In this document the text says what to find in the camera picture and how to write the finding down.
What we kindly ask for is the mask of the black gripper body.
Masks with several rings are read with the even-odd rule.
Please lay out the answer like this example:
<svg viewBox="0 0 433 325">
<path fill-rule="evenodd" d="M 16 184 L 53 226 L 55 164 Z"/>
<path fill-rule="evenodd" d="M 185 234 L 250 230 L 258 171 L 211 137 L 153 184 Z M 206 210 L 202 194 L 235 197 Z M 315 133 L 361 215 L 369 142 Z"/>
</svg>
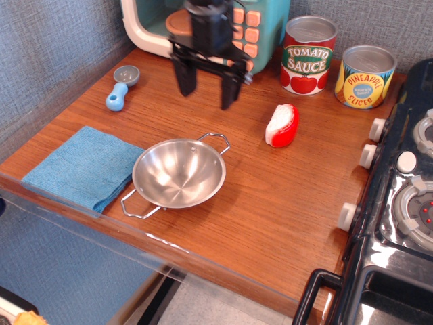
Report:
<svg viewBox="0 0 433 325">
<path fill-rule="evenodd" d="M 234 4 L 232 1 L 185 1 L 193 35 L 190 37 L 168 32 L 173 54 L 191 60 L 196 71 L 202 70 L 221 77 L 240 72 L 244 83 L 252 81 L 247 70 L 250 56 L 233 44 Z"/>
</svg>

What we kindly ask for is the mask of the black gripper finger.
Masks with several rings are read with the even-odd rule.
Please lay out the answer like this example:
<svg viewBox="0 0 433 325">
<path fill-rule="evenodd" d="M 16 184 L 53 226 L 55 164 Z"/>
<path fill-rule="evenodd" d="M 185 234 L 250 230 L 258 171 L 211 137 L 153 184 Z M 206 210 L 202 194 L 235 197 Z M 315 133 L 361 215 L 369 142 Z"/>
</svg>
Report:
<svg viewBox="0 0 433 325">
<path fill-rule="evenodd" d="M 240 72 L 225 73 L 221 80 L 221 109 L 228 109 L 237 101 L 244 78 Z"/>
<path fill-rule="evenodd" d="M 179 90 L 185 97 L 191 95 L 197 86 L 197 71 L 191 60 L 179 57 L 175 54 L 171 57 L 175 69 Z"/>
</svg>

